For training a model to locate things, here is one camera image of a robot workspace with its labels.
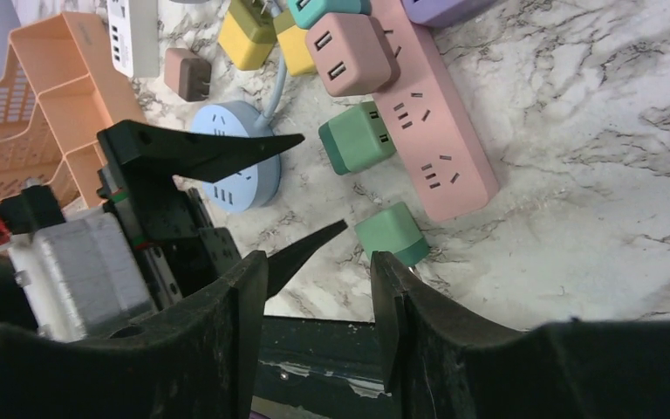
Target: white power strip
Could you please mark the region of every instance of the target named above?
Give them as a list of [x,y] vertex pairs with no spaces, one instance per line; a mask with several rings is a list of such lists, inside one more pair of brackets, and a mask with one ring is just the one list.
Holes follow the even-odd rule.
[[114,68],[127,77],[158,77],[158,2],[108,0],[106,6]]

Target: power outlet socket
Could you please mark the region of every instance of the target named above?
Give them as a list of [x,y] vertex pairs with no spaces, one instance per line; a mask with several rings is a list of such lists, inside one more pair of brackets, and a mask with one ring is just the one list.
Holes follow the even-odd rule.
[[[270,127],[256,127],[259,116],[252,105],[240,100],[207,105],[196,113],[191,131],[241,137],[240,141],[272,136]],[[262,207],[273,199],[280,180],[281,158],[275,155],[218,182],[204,182],[202,189],[218,207],[229,213],[240,213]]]
[[483,208],[499,185],[432,35],[393,0],[372,0],[400,77],[373,94],[427,216]]
[[158,77],[158,2],[107,0],[106,8],[114,69],[127,77]]

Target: yellow charger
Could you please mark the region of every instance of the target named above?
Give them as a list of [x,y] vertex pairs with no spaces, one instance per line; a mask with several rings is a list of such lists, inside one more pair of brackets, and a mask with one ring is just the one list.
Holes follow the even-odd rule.
[[273,18],[273,27],[276,30],[278,43],[281,45],[281,53],[284,55],[286,67],[292,76],[317,73],[304,37],[307,30],[300,29],[294,22],[290,10],[284,10],[280,15]]
[[230,0],[217,42],[239,70],[258,70],[276,43],[273,19],[260,1]]

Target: brown charger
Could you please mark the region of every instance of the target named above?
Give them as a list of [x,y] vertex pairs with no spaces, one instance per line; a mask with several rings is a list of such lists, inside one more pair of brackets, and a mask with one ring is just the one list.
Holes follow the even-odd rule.
[[181,99],[198,102],[209,96],[212,65],[186,48],[166,50],[165,82]]

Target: usb port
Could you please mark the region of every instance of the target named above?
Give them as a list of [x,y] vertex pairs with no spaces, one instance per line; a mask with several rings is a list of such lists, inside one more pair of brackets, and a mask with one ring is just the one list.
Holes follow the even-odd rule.
[[314,47],[317,48],[317,51],[325,48],[325,45],[328,45],[332,41],[332,35],[330,31],[325,32],[325,34],[314,43]]
[[338,65],[335,65],[335,67],[333,67],[332,70],[327,72],[327,75],[330,76],[330,80],[335,80],[338,78],[340,74],[344,72],[345,72],[345,63],[340,61]]
[[302,11],[303,8],[307,7],[307,4],[310,3],[311,0],[299,0],[297,2],[297,9],[299,11]]

